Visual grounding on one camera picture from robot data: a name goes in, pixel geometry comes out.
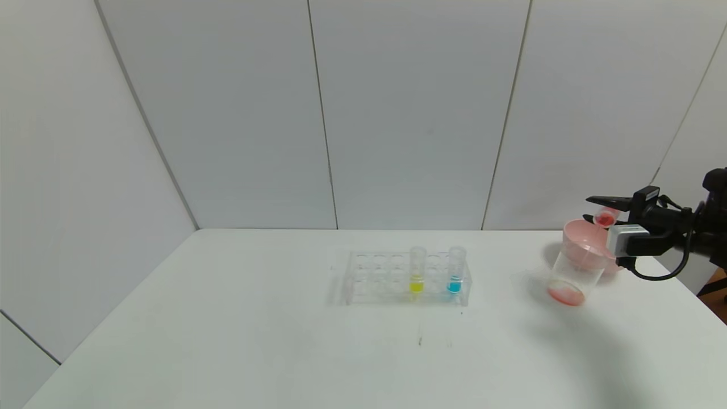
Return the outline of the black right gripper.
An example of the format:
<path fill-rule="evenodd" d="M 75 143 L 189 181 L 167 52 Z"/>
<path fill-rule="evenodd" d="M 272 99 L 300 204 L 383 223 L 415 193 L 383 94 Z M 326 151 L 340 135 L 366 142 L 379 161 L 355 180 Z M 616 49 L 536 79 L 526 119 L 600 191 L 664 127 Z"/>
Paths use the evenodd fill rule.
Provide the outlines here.
<path fill-rule="evenodd" d="M 676 204 L 656 186 L 639 189 L 633 197 L 590 196 L 587 202 L 619 212 L 628 212 L 628 223 L 648 231 L 686 231 L 691 227 L 693 210 Z M 584 214 L 584 220 L 596 226 L 627 224 L 612 213 Z"/>

